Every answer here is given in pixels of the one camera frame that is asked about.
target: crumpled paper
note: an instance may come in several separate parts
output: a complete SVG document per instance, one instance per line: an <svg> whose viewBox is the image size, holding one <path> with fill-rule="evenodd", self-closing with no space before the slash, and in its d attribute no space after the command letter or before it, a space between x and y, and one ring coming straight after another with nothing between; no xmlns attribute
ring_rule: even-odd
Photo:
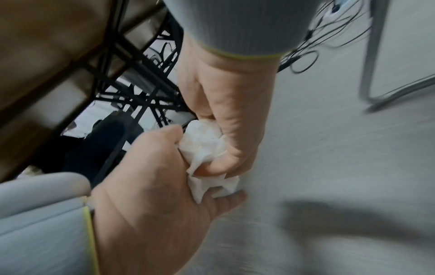
<svg viewBox="0 0 435 275"><path fill-rule="evenodd" d="M226 179L225 175L218 177L196 177L195 170L203 163L209 163L226 152L225 136L216 121L194 120L189 123L179 143L179 150L190 164L188 185L196 203L201 203L207 189L224 187L229 193L236 190L239 177Z"/></svg>

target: ribbed fabric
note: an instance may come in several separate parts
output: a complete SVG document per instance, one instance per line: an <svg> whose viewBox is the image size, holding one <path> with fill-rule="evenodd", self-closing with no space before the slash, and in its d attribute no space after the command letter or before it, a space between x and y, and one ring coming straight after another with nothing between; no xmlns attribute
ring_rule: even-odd
<svg viewBox="0 0 435 275"><path fill-rule="evenodd" d="M268 56L297 47L321 0L165 0L196 40L230 55Z"/></svg>

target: person's left hand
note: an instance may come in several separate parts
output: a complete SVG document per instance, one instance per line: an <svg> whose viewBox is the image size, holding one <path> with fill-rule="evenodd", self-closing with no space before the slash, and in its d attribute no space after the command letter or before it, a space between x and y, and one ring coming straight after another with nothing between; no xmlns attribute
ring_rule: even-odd
<svg viewBox="0 0 435 275"><path fill-rule="evenodd" d="M144 133L122 162L92 191L102 274L171 275L201 245L210 223L246 201L244 191L201 204L187 185L187 165L176 148L180 126Z"/></svg>

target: yellow trim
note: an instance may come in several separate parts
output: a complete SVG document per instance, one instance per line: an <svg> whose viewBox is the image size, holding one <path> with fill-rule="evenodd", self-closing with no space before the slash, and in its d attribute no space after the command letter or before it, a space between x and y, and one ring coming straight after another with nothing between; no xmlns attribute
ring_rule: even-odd
<svg viewBox="0 0 435 275"><path fill-rule="evenodd" d="M220 50L216 50L216 49L210 48L204 44L202 44L201 46L211 53L214 53L217 55L222 55L222 56L228 57L228 58L241 59L241 60L272 59L272 58L277 58L277 57L281 57L284 55L283 53L277 53L277 54L271 54L271 55L238 55L238 54L226 53L226 52L223 52Z"/></svg>
<svg viewBox="0 0 435 275"><path fill-rule="evenodd" d="M87 236L89 240L89 254L92 258L92 270L95 275L100 275L100 269L98 267L97 247L95 246L94 229L92 226L91 211L88 206L83 207L83 214L86 220Z"/></svg>

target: power strip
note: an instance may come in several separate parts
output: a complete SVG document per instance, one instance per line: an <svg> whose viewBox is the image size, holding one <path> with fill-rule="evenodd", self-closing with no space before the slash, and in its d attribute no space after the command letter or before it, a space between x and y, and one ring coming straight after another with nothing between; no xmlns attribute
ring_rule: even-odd
<svg viewBox="0 0 435 275"><path fill-rule="evenodd" d="M343 15L348 9L350 9L350 7L352 7L353 4L355 4L358 1L360 1L360 0L342 1L344 3L342 3L340 5L340 9L337 10L336 12L332 12L332 6L331 6L331 8L328 8L328 10L326 11L325 15L323 16L322 23L328 24L328 23L334 22L341 15Z"/></svg>

